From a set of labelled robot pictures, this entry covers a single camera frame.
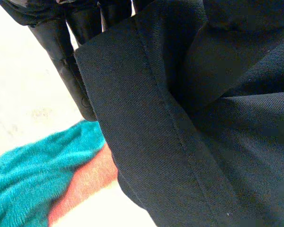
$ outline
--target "black coat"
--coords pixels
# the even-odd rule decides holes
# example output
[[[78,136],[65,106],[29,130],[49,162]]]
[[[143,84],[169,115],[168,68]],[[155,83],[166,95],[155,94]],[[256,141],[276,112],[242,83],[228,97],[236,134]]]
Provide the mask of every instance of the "black coat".
[[[119,183],[158,226],[283,227],[284,23],[206,21],[158,0],[77,50]]]

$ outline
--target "floor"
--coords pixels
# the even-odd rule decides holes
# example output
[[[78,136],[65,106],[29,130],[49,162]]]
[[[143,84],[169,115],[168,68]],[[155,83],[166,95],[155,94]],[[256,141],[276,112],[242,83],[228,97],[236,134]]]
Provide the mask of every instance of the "floor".
[[[0,155],[80,120],[46,51],[0,7]]]

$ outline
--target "black twill fabric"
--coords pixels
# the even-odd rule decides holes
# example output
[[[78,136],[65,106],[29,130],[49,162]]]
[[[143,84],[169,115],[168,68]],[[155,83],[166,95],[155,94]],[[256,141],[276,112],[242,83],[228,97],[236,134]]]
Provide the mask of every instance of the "black twill fabric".
[[[248,82],[284,40],[188,115],[170,90],[206,21],[201,0],[158,0],[77,50],[119,183],[158,226],[282,227],[284,91],[255,94]]]

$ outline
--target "teal knit fabric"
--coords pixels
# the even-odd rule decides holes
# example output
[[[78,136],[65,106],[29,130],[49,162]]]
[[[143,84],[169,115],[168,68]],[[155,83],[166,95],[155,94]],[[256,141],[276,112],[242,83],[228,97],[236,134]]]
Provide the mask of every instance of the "teal knit fabric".
[[[104,146],[97,122],[83,121],[0,158],[0,227],[47,227],[53,201],[76,169]]]

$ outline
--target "fabric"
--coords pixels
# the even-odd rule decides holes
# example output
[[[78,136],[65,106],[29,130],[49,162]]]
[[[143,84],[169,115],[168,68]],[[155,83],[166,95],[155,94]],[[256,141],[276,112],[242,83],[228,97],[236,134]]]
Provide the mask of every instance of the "fabric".
[[[73,175],[64,195],[53,205],[48,215],[49,226],[61,221],[65,215],[91,196],[110,186],[117,179],[117,168],[108,145]]]
[[[52,202],[104,146],[97,122],[80,122],[0,158],[0,227],[48,226]]]
[[[197,52],[200,72],[210,66],[202,59],[224,57],[214,42],[219,47],[219,35],[227,37],[227,31],[206,22],[201,0],[157,0],[77,50],[118,181],[158,226],[283,227],[284,30],[261,34],[263,43],[254,43],[242,58],[242,40],[223,47],[245,68],[216,99],[194,109],[198,99],[182,97],[174,86],[194,54],[190,47],[206,45],[203,37],[212,49],[203,56]],[[209,31],[198,33],[202,27]],[[231,51],[225,52],[229,59]],[[227,67],[223,62],[219,68],[227,72],[225,80],[232,75]],[[215,80],[206,79],[214,87]],[[195,83],[193,88],[208,85]]]

